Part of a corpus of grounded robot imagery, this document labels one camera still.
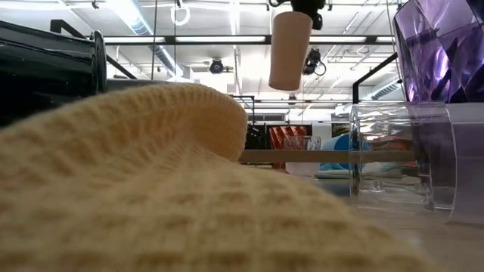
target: blue object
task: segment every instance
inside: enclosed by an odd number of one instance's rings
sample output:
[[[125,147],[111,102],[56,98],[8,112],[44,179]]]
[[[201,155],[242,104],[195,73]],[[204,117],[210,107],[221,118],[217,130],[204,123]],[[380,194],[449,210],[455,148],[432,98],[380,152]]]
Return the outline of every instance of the blue object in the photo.
[[[349,149],[348,143],[349,143],[349,135],[342,134],[324,143],[323,148],[321,148],[321,150],[348,151]],[[349,165],[347,163],[327,162],[327,163],[322,163],[319,169],[321,171],[345,170],[345,169],[348,170]]]

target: metal rod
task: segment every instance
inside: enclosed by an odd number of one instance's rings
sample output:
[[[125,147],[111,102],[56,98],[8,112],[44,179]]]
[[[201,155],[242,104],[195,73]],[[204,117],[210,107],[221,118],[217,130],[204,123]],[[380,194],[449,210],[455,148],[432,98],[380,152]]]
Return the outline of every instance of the metal rod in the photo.
[[[151,80],[153,80],[153,76],[154,76],[154,48],[157,43],[157,18],[158,18],[158,0],[155,1],[155,9],[154,9],[153,51],[151,54]]]
[[[211,36],[105,36],[106,45],[145,45],[153,46],[151,40],[147,38],[156,37],[155,45],[270,45],[271,35],[211,35]],[[314,41],[310,41],[310,45],[391,45],[392,42],[380,42],[377,38],[389,38],[386,35],[315,35],[312,36]],[[120,41],[122,38],[128,39],[128,41]],[[179,38],[193,38],[193,40],[187,40],[186,42],[180,42]]]

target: black frame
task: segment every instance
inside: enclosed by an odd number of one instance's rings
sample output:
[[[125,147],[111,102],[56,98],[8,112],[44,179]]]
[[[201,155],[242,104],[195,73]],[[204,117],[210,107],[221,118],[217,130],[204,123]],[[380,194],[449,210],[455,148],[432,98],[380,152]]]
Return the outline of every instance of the black frame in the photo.
[[[252,100],[252,125],[256,124],[256,98],[253,95],[230,95],[232,98],[237,100],[237,98],[242,98],[241,100],[244,101],[244,98],[250,98]]]
[[[396,60],[398,57],[397,53],[393,53],[390,57],[388,57],[384,62],[378,64],[374,69],[372,69],[370,72],[368,72],[366,75],[362,76],[360,79],[358,79],[355,83],[353,83],[353,103],[358,104],[360,102],[360,97],[359,97],[359,87],[360,84],[363,83],[365,80],[369,79],[372,75],[383,69],[385,66],[388,64],[392,63],[394,60]]]
[[[75,28],[73,28],[70,24],[68,24],[64,20],[53,19],[51,20],[51,32],[55,33],[62,33],[62,29],[66,30],[70,35],[81,38],[81,39],[88,39]],[[112,66],[116,67],[121,73],[125,74],[125,76],[129,77],[130,79],[137,79],[136,76],[131,74],[128,70],[126,70],[121,64],[115,61],[112,57],[106,54],[106,60]]]
[[[155,45],[270,45],[272,41],[272,35],[208,35],[208,36],[200,36],[200,35],[190,35],[190,36],[174,36],[174,35],[166,35],[166,36],[105,36],[105,38],[164,38],[164,41],[160,42],[106,42],[106,45],[146,45],[146,46],[153,46]],[[234,38],[234,37],[264,37],[264,39],[260,42],[178,42],[176,38],[206,38],[209,39],[210,37],[227,37],[227,38]],[[391,36],[385,35],[314,35],[312,37],[331,37],[331,38],[352,38],[352,37],[366,37],[363,42],[341,42],[341,41],[328,41],[328,42],[310,42],[310,45],[391,45],[392,42],[377,42],[377,38],[386,38]]]

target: ceiling light fixture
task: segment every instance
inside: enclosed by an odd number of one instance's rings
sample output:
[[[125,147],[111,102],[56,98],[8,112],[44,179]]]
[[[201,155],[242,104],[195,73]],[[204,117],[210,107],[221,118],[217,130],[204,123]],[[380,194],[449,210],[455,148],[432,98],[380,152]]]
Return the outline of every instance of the ceiling light fixture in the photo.
[[[185,36],[176,37],[177,42],[264,42],[264,36]]]
[[[309,42],[365,42],[364,36],[312,36]]]
[[[377,42],[395,42],[395,37],[377,37]]]

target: clear plastic cup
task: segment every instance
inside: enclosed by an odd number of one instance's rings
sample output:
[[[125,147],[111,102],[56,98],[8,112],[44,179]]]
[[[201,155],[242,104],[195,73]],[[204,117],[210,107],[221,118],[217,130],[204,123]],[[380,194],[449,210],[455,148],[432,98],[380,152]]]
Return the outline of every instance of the clear plastic cup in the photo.
[[[321,138],[318,136],[289,136],[284,139],[285,150],[321,150]],[[292,175],[314,177],[318,173],[319,162],[286,162],[286,171]]]

